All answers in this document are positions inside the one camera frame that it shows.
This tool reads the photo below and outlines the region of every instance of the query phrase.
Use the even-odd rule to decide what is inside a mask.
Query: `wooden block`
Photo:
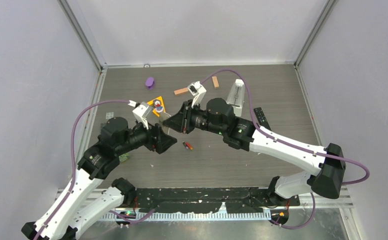
[[[215,89],[219,88],[219,82],[218,82],[218,77],[217,76],[212,76],[211,79],[213,80],[213,86]]]
[[[188,92],[188,88],[184,87],[184,88],[175,90],[173,92],[175,93],[175,95],[181,95],[181,94],[184,94],[184,93]]]

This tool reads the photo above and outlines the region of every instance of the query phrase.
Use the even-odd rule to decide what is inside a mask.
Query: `wooden tabletop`
[[[224,66],[110,68],[104,81],[101,101],[125,99],[148,102],[163,97],[166,112],[173,115],[183,101],[191,99],[190,93],[178,96],[174,90],[202,81],[212,72]],[[254,107],[262,107],[272,130],[286,137],[316,145],[317,138],[309,112],[292,65],[244,65],[230,66],[239,71],[247,81],[252,93]],[[154,89],[147,89],[145,82],[154,77]],[[204,84],[207,93],[202,106],[213,98],[226,100],[236,75],[219,73],[219,88],[212,80]],[[244,96],[242,117],[251,119],[248,111],[247,91]],[[91,134],[90,144],[97,141],[101,123],[106,113],[124,117],[129,127],[135,125],[132,108],[123,103],[99,106]],[[302,170],[292,164],[266,154],[235,150],[223,143],[222,137],[195,129],[190,134],[173,130],[170,135],[178,139],[163,154],[148,151],[145,147],[129,153],[130,159],[110,173],[100,188],[108,188],[117,178],[128,179],[138,188],[183,187],[266,187],[275,176],[289,176]],[[192,145],[184,148],[182,141]]]

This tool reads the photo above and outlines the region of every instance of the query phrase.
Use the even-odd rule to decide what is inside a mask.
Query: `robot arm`
[[[199,82],[190,84],[188,89],[194,94],[192,87],[203,88]],[[268,154],[304,169],[304,172],[292,176],[273,178],[268,188],[268,196],[276,205],[294,195],[310,192],[330,199],[340,196],[345,163],[316,155],[327,153],[342,157],[343,153],[338,145],[331,143],[326,148],[310,145],[260,127],[273,136],[267,137],[255,128],[252,121],[236,116],[233,106],[222,98],[211,99],[205,109],[200,108],[199,101],[185,101],[179,112],[163,121],[163,125],[183,134],[189,134],[196,128],[219,134],[223,136],[223,142],[234,149]],[[309,149],[314,154],[287,146],[277,141],[278,139]]]
[[[106,191],[107,194],[103,194],[78,211],[88,195],[120,164],[119,156],[141,146],[161,154],[177,142],[176,138],[165,134],[158,124],[151,125],[147,122],[147,116],[152,110],[144,102],[139,104],[133,110],[137,119],[133,129],[128,128],[128,121],[125,118],[111,118],[101,129],[98,142],[89,147],[77,163],[75,185],[64,204],[48,225],[44,226],[46,219],[68,194],[70,182],[40,219],[23,226],[23,234],[28,239],[34,239],[44,227],[38,238],[40,240],[78,239],[99,217],[120,206],[124,201],[131,201],[135,197],[135,188],[128,181],[120,178],[113,182]]]

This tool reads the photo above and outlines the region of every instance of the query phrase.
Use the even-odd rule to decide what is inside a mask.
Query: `white wall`
[[[293,63],[327,2],[74,1],[109,66]]]
[[[365,239],[387,239],[388,1],[338,1],[300,70],[323,142],[370,170],[349,187]],[[346,180],[363,176],[347,167]]]
[[[0,240],[25,239],[65,186],[97,75],[57,1],[0,0]]]

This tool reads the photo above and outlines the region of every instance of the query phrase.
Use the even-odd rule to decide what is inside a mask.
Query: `remote control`
[[[259,121],[259,124],[266,129],[271,130],[271,127],[269,126],[268,120],[266,120],[265,114],[263,113],[263,110],[261,107],[256,107],[254,109],[254,114],[256,114],[256,118]]]

